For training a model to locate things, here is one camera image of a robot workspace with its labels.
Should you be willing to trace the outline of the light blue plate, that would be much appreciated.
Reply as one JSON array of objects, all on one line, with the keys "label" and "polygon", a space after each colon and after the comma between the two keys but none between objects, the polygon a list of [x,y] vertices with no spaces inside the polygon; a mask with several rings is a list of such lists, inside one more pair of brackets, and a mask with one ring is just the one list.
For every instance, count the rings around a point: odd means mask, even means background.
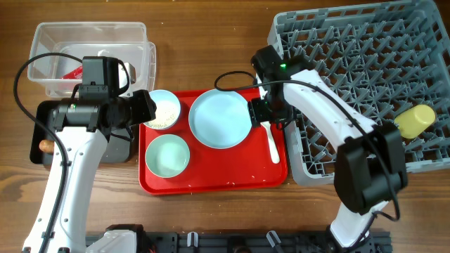
[{"label": "light blue plate", "polygon": [[198,96],[188,114],[194,137],[214,149],[241,143],[252,128],[248,102],[235,91],[212,89]]}]

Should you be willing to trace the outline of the mint green bowl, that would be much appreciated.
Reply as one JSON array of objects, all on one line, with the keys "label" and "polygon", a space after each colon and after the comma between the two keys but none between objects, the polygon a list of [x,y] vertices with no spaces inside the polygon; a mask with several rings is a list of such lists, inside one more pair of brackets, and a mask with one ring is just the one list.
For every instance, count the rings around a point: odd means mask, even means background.
[{"label": "mint green bowl", "polygon": [[155,176],[170,179],[181,174],[191,158],[184,139],[174,134],[158,136],[150,142],[145,153],[148,170]]}]

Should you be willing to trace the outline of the white plastic spoon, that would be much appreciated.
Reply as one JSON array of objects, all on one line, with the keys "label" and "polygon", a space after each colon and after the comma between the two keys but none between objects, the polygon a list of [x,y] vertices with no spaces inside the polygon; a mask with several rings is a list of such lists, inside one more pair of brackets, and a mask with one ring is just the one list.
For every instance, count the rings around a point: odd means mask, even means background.
[{"label": "white plastic spoon", "polygon": [[280,157],[279,157],[279,154],[278,154],[278,150],[277,150],[277,147],[276,147],[276,144],[275,144],[274,137],[273,137],[272,132],[271,132],[271,124],[269,122],[261,122],[260,124],[264,128],[264,130],[266,131],[271,161],[274,164],[278,164],[280,162]]}]

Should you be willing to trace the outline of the yellow plastic cup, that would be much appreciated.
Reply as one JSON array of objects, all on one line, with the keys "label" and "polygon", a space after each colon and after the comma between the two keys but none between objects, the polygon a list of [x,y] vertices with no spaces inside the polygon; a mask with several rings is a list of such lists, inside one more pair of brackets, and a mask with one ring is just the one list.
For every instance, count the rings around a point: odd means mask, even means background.
[{"label": "yellow plastic cup", "polygon": [[394,123],[403,138],[413,139],[431,126],[436,120],[436,113],[429,105],[416,105],[401,113]]}]

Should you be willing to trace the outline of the grey dishwasher rack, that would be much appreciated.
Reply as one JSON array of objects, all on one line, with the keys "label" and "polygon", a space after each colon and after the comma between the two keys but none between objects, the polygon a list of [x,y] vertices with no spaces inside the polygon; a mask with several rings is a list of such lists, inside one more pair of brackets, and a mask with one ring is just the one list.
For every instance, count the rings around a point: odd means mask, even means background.
[{"label": "grey dishwasher rack", "polygon": [[279,13],[267,38],[302,56],[362,115],[392,122],[428,105],[435,122],[404,141],[411,173],[449,167],[449,34],[433,1],[391,1]]}]

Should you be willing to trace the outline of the clear plastic bin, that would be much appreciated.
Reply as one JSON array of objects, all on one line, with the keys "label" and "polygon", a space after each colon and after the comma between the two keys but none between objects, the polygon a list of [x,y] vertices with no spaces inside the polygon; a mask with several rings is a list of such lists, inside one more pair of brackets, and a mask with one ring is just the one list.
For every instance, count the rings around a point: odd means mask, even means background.
[{"label": "clear plastic bin", "polygon": [[[148,40],[142,22],[43,22],[34,33],[30,57],[43,53],[65,53],[79,59],[107,56],[131,64],[136,82],[125,96],[140,89],[152,91],[155,86],[156,47]],[[28,66],[27,77],[41,84],[49,97],[68,97],[81,79],[64,76],[80,65],[69,58],[47,56]]]}]

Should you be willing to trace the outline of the red serving tray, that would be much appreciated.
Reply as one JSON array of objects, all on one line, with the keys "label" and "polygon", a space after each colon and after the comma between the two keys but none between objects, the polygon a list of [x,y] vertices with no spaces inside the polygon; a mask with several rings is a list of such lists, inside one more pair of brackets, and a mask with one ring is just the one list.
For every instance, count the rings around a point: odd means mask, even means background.
[{"label": "red serving tray", "polygon": [[[216,190],[274,187],[288,175],[284,132],[271,125],[280,162],[274,164],[269,153],[266,131],[252,129],[243,142],[225,150],[209,148],[199,142],[188,126],[188,112],[203,90],[176,91],[181,102],[181,119],[170,129],[156,131],[139,127],[139,183],[152,195],[200,193]],[[185,140],[190,150],[187,168],[174,178],[154,175],[145,161],[150,143],[163,134],[174,134]]]}]

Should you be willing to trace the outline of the white bowl with rice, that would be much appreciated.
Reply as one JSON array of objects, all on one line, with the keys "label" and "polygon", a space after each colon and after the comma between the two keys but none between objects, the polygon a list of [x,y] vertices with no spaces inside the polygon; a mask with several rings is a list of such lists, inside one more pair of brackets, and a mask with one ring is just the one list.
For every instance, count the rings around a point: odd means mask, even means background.
[{"label": "white bowl with rice", "polygon": [[166,130],[174,126],[181,114],[179,99],[167,90],[154,90],[149,93],[156,104],[155,119],[143,124],[154,130]]}]

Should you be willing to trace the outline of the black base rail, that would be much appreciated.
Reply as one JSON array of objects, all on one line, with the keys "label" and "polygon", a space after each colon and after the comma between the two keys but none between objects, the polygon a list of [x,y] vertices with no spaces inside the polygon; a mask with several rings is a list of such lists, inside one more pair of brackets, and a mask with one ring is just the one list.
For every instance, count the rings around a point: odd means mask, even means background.
[{"label": "black base rail", "polygon": [[280,234],[195,234],[148,232],[153,252],[337,252],[324,232]]}]

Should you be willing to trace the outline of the red snack wrapper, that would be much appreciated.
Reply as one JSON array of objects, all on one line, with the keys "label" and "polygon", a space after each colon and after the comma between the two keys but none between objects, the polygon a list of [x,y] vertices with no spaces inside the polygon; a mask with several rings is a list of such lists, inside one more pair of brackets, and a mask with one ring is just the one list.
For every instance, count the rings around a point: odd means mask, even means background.
[{"label": "red snack wrapper", "polygon": [[61,79],[82,79],[83,75],[83,67],[79,66],[73,71],[63,75]]}]

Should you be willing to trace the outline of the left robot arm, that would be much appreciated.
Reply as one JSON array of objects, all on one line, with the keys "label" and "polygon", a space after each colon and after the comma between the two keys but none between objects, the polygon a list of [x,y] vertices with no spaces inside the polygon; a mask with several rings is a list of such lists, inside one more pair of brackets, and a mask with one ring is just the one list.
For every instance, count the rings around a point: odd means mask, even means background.
[{"label": "left robot arm", "polygon": [[82,81],[53,111],[53,126],[18,107],[54,141],[53,160],[37,220],[23,252],[85,252],[86,217],[96,170],[117,130],[155,119],[156,105],[145,89],[130,97],[130,75],[112,57],[85,56]]}]

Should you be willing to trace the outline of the black waste tray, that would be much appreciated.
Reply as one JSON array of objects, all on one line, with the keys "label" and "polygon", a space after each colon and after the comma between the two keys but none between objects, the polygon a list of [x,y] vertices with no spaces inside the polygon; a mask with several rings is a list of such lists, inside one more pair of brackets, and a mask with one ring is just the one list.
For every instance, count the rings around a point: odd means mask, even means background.
[{"label": "black waste tray", "polygon": [[[57,100],[45,100],[37,107],[36,118],[41,122],[45,122],[46,126],[53,131],[55,131],[53,128],[53,111],[58,107],[58,104],[59,102]],[[135,137],[131,143],[114,136],[110,137],[106,151],[101,158],[101,163],[122,163],[131,159],[138,148],[136,142],[138,137],[138,127],[133,126],[131,130]],[[51,137],[42,128],[35,125],[30,148],[30,161],[34,164],[50,166],[53,155],[44,153],[39,149],[39,144],[42,140],[51,140]]]}]

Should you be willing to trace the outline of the carrot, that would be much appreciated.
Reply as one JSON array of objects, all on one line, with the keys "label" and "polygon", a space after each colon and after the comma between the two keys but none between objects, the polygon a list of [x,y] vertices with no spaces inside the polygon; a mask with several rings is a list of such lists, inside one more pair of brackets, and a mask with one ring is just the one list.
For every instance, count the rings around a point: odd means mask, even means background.
[{"label": "carrot", "polygon": [[54,153],[54,142],[50,140],[42,140],[39,143],[39,149],[43,153],[53,154]]}]

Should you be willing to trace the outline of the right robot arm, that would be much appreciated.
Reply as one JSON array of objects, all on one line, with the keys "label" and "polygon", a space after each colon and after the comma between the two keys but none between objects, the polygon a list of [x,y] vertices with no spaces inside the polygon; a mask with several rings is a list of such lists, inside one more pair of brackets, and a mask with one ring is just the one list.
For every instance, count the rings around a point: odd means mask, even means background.
[{"label": "right robot arm", "polygon": [[[362,247],[378,216],[398,221],[397,194],[408,184],[398,128],[357,112],[300,56],[283,60],[273,46],[266,46],[250,62],[256,72],[253,86],[266,92],[248,103],[252,125],[269,122],[283,129],[301,112],[336,152],[334,186],[341,204],[327,228],[327,250]],[[394,204],[394,216],[383,211],[388,202]]]}]

